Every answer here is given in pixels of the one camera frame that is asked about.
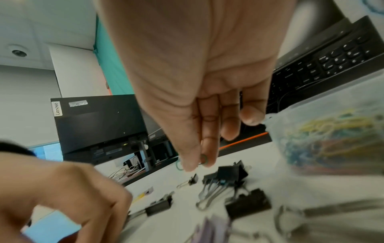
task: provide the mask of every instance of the hand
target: hand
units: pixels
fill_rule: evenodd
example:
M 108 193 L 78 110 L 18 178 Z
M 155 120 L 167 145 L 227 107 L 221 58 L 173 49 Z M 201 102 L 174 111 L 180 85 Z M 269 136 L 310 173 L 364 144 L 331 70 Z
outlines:
M 194 170 L 264 119 L 294 0 L 95 0 L 141 107 Z M 240 111 L 239 91 L 243 92 Z
M 36 205 L 57 209 L 82 226 L 77 243 L 114 243 L 132 195 L 82 163 L 54 163 L 0 153 L 0 235 L 3 242 L 30 243 L 20 234 Z

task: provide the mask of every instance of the keyboard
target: keyboard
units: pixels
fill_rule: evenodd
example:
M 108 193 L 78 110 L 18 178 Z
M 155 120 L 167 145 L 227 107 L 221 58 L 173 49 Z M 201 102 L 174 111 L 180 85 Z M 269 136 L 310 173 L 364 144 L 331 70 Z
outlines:
M 353 24 L 348 19 L 341 20 L 277 60 L 267 113 L 278 112 L 286 95 L 359 68 L 382 53 L 384 42 L 368 16 Z

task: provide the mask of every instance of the plastic container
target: plastic container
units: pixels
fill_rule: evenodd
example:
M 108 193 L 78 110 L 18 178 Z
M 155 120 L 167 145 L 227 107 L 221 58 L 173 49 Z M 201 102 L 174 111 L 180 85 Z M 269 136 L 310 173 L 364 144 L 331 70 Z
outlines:
M 302 174 L 384 171 L 384 72 L 268 114 L 266 130 L 284 163 Z

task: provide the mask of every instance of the rubber band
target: rubber band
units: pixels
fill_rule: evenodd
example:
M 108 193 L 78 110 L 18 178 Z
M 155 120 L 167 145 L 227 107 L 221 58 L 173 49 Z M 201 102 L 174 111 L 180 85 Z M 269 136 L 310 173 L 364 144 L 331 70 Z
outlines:
M 208 163 L 208 157 L 206 156 L 206 155 L 201 155 L 200 157 L 204 157 L 204 159 L 205 159 L 205 162 L 204 163 L 199 163 L 199 165 L 205 165 L 205 164 L 207 164 Z M 179 162 L 181 162 L 180 160 L 177 160 L 176 161 L 176 168 L 177 168 L 177 170 L 179 170 L 179 171 L 183 171 L 184 169 L 183 168 L 180 168 L 179 167 Z

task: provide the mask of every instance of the desk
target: desk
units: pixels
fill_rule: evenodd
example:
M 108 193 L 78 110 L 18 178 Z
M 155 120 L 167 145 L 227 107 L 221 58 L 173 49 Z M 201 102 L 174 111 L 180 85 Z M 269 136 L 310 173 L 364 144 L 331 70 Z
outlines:
M 251 165 L 249 176 L 246 178 L 247 187 L 260 187 L 271 198 L 272 206 L 289 203 L 302 207 L 313 207 L 328 203 L 361 199 L 368 196 L 378 196 L 384 192 L 384 178 L 376 176 L 322 176 L 290 178 L 282 176 L 280 167 L 276 166 L 280 159 L 277 148 L 272 143 L 219 157 L 211 168 L 199 166 L 196 173 L 201 179 L 204 175 L 213 173 L 218 166 L 232 165 L 242 160 L 245 165 Z M 201 224 L 205 216 L 216 214 L 227 217 L 224 208 L 224 198 L 233 195 L 227 189 L 216 198 L 210 208 L 200 212 L 195 208 L 198 194 L 203 186 L 201 180 L 193 186 L 176 190 L 176 186 L 188 180 L 194 173 L 180 172 L 175 164 L 154 172 L 141 180 L 128 185 L 126 188 L 133 194 L 139 195 L 149 187 L 154 192 L 131 206 L 135 212 L 160 199 L 164 194 L 175 191 L 173 205 L 170 210 L 161 212 L 150 218 L 136 218 L 128 223 L 121 234 L 121 243 L 184 243 L 191 235 L 195 226 Z M 284 243 L 276 232 L 272 220 L 273 210 L 237 219 L 233 223 L 236 229 L 244 231 L 264 231 L 271 235 L 274 243 Z

